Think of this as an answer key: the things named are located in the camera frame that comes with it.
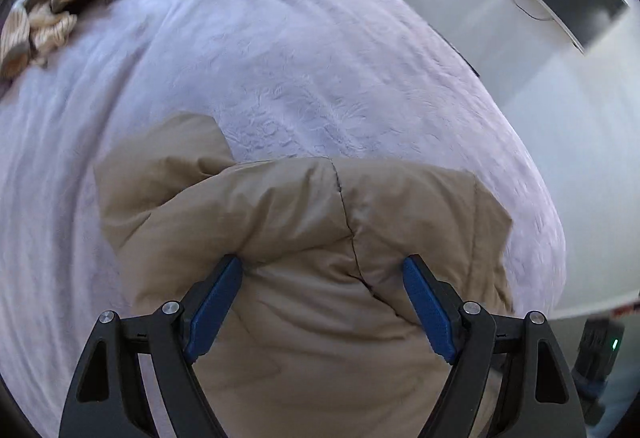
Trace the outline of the beige puffer jacket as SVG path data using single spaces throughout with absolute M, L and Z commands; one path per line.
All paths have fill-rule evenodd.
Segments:
M 96 167 L 105 239 L 138 315 L 227 254 L 243 280 L 195 372 L 231 437 L 414 437 L 445 384 L 401 278 L 423 258 L 464 299 L 512 313 L 512 221 L 473 174 L 409 161 L 238 163 L 180 114 Z

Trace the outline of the lavender bed blanket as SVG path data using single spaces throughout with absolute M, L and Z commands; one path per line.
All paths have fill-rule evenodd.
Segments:
M 58 432 L 96 316 L 124 309 L 93 168 L 177 112 L 214 117 L 242 161 L 401 158 L 467 169 L 514 226 L 519 314 L 552 309 L 565 238 L 521 138 L 462 57 L 403 0 L 114 0 L 1 90 L 1 374 Z

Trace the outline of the tan striped fuzzy garment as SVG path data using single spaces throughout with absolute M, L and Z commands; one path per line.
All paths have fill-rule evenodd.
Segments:
M 48 56 L 68 41 L 78 17 L 66 7 L 76 0 L 16 0 L 1 31 L 1 76 L 12 80 L 35 61 Z

